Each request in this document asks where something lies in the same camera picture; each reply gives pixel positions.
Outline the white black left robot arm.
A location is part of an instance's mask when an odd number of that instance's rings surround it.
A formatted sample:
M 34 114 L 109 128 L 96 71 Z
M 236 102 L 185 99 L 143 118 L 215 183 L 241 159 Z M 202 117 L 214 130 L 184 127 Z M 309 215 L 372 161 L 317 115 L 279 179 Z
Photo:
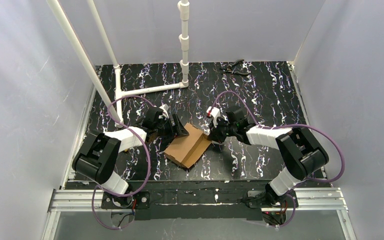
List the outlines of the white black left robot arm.
M 115 172 L 119 153 L 135 147 L 146 147 L 153 137 L 174 140 L 189 132 L 177 114 L 169 115 L 167 105 L 152 106 L 133 126 L 112 132 L 89 132 L 73 161 L 72 169 L 98 184 L 116 197 L 130 197 L 129 184 Z

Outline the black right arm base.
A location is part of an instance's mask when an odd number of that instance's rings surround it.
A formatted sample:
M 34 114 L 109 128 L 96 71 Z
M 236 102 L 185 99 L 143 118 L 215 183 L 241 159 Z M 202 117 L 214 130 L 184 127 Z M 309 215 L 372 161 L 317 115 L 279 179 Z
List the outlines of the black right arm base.
M 266 186 L 265 190 L 250 190 L 238 200 L 250 209 L 279 208 L 274 211 L 263 211 L 263 221 L 267 226 L 279 228 L 288 225 L 295 215 L 298 207 L 297 195 L 294 189 L 278 196 L 273 190 Z

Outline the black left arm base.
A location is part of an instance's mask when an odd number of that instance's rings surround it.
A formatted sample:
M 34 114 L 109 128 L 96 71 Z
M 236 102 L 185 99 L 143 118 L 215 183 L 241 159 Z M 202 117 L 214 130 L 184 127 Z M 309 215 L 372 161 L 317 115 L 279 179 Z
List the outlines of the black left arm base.
M 150 207 L 150 200 L 151 192 L 147 190 L 128 197 L 117 197 L 104 191 L 101 208 L 106 210 L 142 210 Z

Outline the brown cardboard paper box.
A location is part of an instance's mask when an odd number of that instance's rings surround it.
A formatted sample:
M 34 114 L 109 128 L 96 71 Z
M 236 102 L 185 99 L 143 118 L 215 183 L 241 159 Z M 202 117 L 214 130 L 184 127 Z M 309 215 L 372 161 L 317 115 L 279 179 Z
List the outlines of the brown cardboard paper box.
M 164 150 L 166 158 L 176 165 L 189 169 L 205 153 L 212 143 L 202 129 L 187 123 L 188 136 L 176 137 Z

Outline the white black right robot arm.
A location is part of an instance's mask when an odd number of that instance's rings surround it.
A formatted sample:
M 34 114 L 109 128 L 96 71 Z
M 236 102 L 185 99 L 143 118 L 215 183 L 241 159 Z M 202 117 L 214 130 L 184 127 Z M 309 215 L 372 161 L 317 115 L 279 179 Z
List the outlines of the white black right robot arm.
M 208 139 L 222 144 L 234 137 L 246 145 L 264 146 L 280 152 L 284 162 L 282 171 L 265 186 L 264 197 L 272 202 L 302 183 L 308 176 L 329 162 L 325 149 L 306 127 L 267 128 L 251 123 L 240 107 L 231 107 L 221 116 L 216 107 L 207 109 Z

